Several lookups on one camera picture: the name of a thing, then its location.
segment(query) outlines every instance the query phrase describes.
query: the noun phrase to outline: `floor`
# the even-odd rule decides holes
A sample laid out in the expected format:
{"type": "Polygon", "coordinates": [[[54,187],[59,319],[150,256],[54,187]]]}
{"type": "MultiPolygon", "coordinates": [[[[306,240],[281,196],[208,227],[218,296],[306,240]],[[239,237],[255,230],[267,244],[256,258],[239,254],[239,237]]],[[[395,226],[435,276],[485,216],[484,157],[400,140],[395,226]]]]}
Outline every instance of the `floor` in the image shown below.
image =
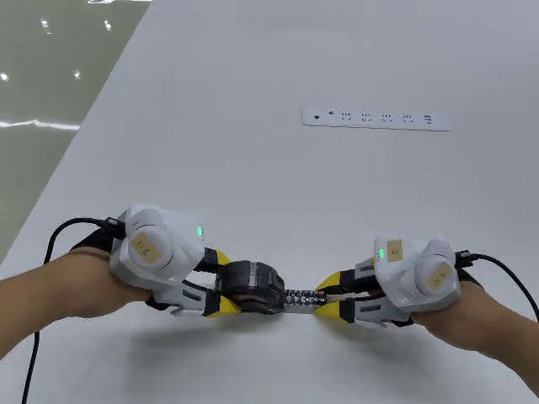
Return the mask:
{"type": "Polygon", "coordinates": [[[2,0],[0,263],[147,6],[2,0]]]}

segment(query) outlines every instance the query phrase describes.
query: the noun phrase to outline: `white tabletop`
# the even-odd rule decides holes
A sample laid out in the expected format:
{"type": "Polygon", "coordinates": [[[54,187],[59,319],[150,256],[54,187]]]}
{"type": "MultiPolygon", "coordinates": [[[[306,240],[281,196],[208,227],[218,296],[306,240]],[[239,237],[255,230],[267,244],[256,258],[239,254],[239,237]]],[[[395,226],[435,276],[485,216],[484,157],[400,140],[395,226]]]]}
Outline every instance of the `white tabletop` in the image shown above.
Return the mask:
{"type": "MultiPolygon", "coordinates": [[[[75,215],[198,210],[210,245],[291,288],[372,255],[376,235],[490,252],[535,295],[539,4],[158,0],[2,266],[37,266],[75,215]],[[304,106],[446,114],[450,133],[312,128],[304,106]]],[[[65,252],[89,232],[67,231],[65,252]]],[[[472,272],[530,316],[497,268],[472,272]]],[[[17,402],[31,338],[0,363],[17,402]]],[[[314,316],[178,319],[142,304],[42,335],[38,403],[534,402],[503,365],[419,327],[314,316]]]]}

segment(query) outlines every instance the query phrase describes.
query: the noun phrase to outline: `hand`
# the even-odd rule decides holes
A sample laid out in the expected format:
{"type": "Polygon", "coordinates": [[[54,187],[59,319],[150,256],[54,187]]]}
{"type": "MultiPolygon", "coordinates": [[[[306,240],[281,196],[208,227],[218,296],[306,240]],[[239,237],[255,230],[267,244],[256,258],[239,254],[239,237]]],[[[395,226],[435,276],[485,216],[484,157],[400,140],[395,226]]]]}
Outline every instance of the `hand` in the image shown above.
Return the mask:
{"type": "Polygon", "coordinates": [[[511,332],[516,314],[480,286],[461,282],[459,301],[442,311],[414,313],[412,319],[435,337],[457,348],[496,356],[511,332]]]}
{"type": "Polygon", "coordinates": [[[38,271],[54,279],[61,307],[59,316],[103,316],[152,295],[151,291],[124,284],[112,275],[109,254],[96,248],[77,248],[38,271]]]}

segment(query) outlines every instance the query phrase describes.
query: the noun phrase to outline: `power strip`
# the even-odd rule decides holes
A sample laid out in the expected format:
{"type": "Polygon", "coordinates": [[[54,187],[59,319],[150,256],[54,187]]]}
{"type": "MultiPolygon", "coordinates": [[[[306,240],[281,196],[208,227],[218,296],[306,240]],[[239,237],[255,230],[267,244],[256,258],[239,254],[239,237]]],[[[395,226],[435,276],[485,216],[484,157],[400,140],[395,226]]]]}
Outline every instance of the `power strip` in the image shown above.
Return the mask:
{"type": "Polygon", "coordinates": [[[394,114],[348,108],[303,108],[302,123],[348,128],[449,130],[447,120],[440,114],[394,114]]]}

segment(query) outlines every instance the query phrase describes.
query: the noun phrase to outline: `black cable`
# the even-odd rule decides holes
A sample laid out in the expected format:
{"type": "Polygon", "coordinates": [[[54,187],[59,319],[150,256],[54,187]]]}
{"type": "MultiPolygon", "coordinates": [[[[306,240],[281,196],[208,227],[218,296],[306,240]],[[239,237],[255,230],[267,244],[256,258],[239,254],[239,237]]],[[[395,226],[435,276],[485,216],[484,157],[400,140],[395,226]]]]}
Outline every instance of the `black cable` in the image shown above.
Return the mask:
{"type": "MultiPolygon", "coordinates": [[[[51,234],[51,238],[49,239],[49,245],[47,247],[47,252],[45,254],[45,259],[43,260],[43,264],[49,263],[52,256],[52,249],[54,248],[54,243],[56,241],[56,238],[58,235],[66,228],[71,225],[75,225],[77,223],[89,223],[92,225],[96,225],[98,227],[106,227],[109,225],[108,221],[101,221],[99,219],[92,219],[89,217],[76,217],[74,219],[71,219],[69,221],[66,221],[59,225],[56,230],[54,230],[51,234]]],[[[30,383],[32,381],[32,374],[34,373],[34,367],[35,367],[35,359],[37,358],[37,351],[40,348],[40,332],[34,333],[34,347],[32,348],[32,356],[30,357],[30,363],[28,366],[28,373],[26,374],[26,381],[24,382],[24,390],[23,390],[23,400],[21,401],[22,404],[26,404],[28,401],[28,393],[30,390],[30,383]]]]}
{"type": "Polygon", "coordinates": [[[533,297],[531,296],[528,289],[524,286],[524,284],[522,284],[522,282],[520,282],[520,279],[518,279],[518,277],[515,275],[515,273],[513,271],[511,271],[507,265],[505,265],[504,263],[502,263],[498,259],[490,257],[489,255],[485,255],[485,254],[471,254],[469,258],[472,261],[476,260],[476,259],[483,259],[485,261],[489,261],[491,263],[494,263],[494,264],[498,265],[500,268],[502,268],[505,271],[505,273],[508,274],[511,277],[511,279],[513,279],[515,281],[515,283],[520,288],[520,290],[522,290],[522,293],[524,294],[526,299],[530,302],[531,308],[533,309],[533,312],[536,315],[536,319],[539,322],[539,308],[537,308],[536,301],[533,299],[533,297]]]}

